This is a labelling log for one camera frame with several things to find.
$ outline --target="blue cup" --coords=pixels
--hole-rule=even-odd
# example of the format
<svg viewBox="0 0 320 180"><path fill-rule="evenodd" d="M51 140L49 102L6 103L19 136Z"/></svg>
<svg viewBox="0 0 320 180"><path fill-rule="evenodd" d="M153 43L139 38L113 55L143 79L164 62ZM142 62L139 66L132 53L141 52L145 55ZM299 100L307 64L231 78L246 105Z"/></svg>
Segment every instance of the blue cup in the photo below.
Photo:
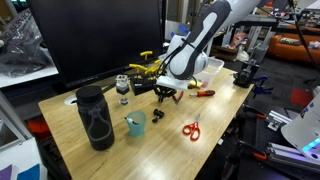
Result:
<svg viewBox="0 0 320 180"><path fill-rule="evenodd" d="M144 126L146 124L146 114L141 111L133 111L128 114L127 124L130 130L130 136L139 137L144 134Z"/></svg>

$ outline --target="scissors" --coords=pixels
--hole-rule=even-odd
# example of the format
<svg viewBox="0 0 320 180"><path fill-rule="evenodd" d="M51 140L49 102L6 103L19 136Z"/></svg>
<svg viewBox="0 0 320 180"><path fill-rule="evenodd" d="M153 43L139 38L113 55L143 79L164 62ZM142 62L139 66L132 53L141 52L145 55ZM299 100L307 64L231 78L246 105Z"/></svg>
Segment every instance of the scissors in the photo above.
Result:
<svg viewBox="0 0 320 180"><path fill-rule="evenodd" d="M190 135L192 141L196 141L200 137L200 128L198 126L200 120L200 114L194 120L194 123L185 125L182 129L182 133L185 135Z"/></svg>

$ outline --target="black water bottle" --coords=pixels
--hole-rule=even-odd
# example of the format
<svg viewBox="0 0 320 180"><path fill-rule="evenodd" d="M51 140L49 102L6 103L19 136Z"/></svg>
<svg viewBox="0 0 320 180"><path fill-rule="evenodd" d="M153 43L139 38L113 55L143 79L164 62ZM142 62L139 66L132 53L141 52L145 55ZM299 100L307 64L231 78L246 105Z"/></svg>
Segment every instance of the black water bottle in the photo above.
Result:
<svg viewBox="0 0 320 180"><path fill-rule="evenodd" d="M78 111L93 149L101 151L114 142L108 104L98 86L86 86L76 92Z"/></svg>

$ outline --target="computer screen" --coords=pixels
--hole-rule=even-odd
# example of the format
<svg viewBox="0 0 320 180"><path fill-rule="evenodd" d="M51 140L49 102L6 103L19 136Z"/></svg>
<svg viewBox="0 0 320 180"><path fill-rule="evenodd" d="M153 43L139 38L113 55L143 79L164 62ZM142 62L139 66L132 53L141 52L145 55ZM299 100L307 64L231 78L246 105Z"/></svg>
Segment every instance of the computer screen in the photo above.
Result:
<svg viewBox="0 0 320 180"><path fill-rule="evenodd" d="M162 54L158 0L28 0L28 6L67 87L142 62L141 52Z"/></svg>

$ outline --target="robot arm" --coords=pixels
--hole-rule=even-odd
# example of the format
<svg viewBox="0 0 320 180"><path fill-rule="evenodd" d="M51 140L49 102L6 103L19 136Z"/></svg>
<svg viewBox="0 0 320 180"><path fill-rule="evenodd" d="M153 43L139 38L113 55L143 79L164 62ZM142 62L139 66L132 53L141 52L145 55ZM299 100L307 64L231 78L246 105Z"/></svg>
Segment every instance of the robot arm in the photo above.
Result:
<svg viewBox="0 0 320 180"><path fill-rule="evenodd" d="M215 1L203 12L186 39L176 38L178 42L171 42L176 47L169 47L175 50L164 61L165 73L158 78L157 85L187 90L192 76L208 65L208 57L202 51L210 39L222 28L245 18L259 2L260 0Z"/></svg>

